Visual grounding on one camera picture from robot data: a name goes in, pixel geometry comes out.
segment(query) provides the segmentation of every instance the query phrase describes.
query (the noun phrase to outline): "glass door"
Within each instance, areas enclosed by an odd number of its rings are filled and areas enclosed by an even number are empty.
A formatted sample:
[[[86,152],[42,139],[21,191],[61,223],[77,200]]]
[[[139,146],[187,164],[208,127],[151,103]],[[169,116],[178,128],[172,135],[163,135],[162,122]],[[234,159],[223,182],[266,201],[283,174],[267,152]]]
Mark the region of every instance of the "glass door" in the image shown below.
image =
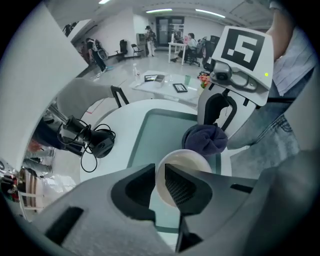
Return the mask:
[[[185,17],[169,16],[156,18],[156,35],[159,46],[167,47],[171,42],[171,35],[179,38],[184,34]]]

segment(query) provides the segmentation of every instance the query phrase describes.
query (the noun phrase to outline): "white desk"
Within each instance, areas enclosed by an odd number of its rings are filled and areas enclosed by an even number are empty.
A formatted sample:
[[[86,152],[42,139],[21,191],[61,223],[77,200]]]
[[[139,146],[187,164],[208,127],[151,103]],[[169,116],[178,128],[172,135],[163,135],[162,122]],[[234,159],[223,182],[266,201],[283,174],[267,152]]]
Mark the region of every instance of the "white desk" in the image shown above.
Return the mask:
[[[161,85],[159,82],[145,82],[146,75],[165,75],[164,84]],[[137,82],[133,82],[129,87],[133,90],[143,91],[154,94],[157,99],[166,99],[181,102],[184,104],[195,107],[198,105],[200,96],[201,81],[196,78],[191,78],[189,85],[185,85],[185,76],[180,74],[168,74],[156,70],[148,70],[143,73],[140,78],[141,85],[137,85]],[[178,93],[173,84],[183,84],[188,92]]]
[[[152,109],[197,114],[187,105],[163,99],[140,100],[115,110],[101,121],[101,124],[109,125],[116,133],[114,146],[107,156],[97,159],[98,165],[94,172],[87,173],[80,167],[81,182],[127,168],[142,122],[146,113]],[[88,171],[95,167],[95,163],[91,154],[83,155],[82,164]]]
[[[185,59],[185,54],[186,54],[186,44],[183,43],[177,43],[177,42],[169,42],[169,63],[171,62],[171,46],[174,46],[174,52],[177,51],[177,46],[183,47],[183,55],[182,55],[182,61],[181,65],[184,65],[184,59]]]

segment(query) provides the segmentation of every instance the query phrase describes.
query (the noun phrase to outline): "round white table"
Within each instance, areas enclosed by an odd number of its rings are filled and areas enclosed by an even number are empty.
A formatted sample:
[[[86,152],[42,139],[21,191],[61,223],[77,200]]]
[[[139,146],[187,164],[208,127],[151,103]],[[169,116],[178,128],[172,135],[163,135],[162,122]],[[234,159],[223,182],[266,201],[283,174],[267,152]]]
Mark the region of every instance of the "round white table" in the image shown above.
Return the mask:
[[[127,168],[140,127],[146,113],[152,109],[197,114],[196,110],[187,105],[164,99],[146,99],[118,108],[100,123],[109,125],[116,133],[114,146],[107,156],[97,159],[97,168],[94,172],[87,173],[80,167],[81,182]],[[82,165],[86,170],[91,171],[95,164],[93,155],[88,153],[83,155]]]

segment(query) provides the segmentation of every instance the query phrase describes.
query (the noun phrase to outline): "teal tray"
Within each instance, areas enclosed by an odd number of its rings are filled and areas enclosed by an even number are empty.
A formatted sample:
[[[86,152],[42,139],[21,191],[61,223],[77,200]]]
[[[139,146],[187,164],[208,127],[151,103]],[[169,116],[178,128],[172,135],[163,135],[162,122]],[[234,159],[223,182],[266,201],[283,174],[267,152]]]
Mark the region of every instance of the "teal tray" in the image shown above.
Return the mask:
[[[183,135],[196,124],[195,114],[157,108],[148,111],[134,143],[127,167],[151,163],[157,167],[167,154],[182,149]],[[205,159],[210,164],[212,173],[220,175],[220,154]]]

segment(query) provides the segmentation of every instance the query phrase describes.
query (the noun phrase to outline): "floor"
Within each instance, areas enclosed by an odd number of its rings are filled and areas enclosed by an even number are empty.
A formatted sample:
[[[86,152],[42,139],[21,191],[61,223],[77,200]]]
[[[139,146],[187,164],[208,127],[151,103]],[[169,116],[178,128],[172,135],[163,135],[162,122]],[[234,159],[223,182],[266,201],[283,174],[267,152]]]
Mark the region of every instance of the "floor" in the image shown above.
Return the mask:
[[[168,52],[159,51],[155,53],[155,57],[145,57],[141,59],[131,58],[117,63],[110,68],[109,71],[103,73],[98,79],[98,69],[89,72],[83,78],[92,81],[94,80],[95,83],[113,85],[122,88],[130,103],[145,99],[152,99],[153,94],[132,90],[129,88],[129,85],[134,79],[134,63],[137,63],[138,70],[140,70],[141,74],[147,70],[159,70],[161,72],[197,77],[199,72],[203,70],[201,67],[196,65],[190,66],[189,64],[184,64],[184,66],[182,66],[180,62],[169,64]],[[117,107],[118,106],[114,98],[101,100],[88,109],[88,112],[83,116],[82,119],[87,123],[95,124],[103,114],[112,109],[116,109]],[[230,154],[234,153],[236,152],[230,151],[222,157],[222,165],[225,166],[224,173],[226,175],[231,175]],[[36,193],[44,195],[43,198],[37,198],[37,207],[45,208],[80,183],[80,160],[78,156],[68,151],[57,150],[54,159],[50,159],[48,161],[51,161],[53,174],[51,177],[40,179],[37,182]],[[168,245],[170,245],[172,248],[175,247],[177,234],[163,233],[160,235]]]

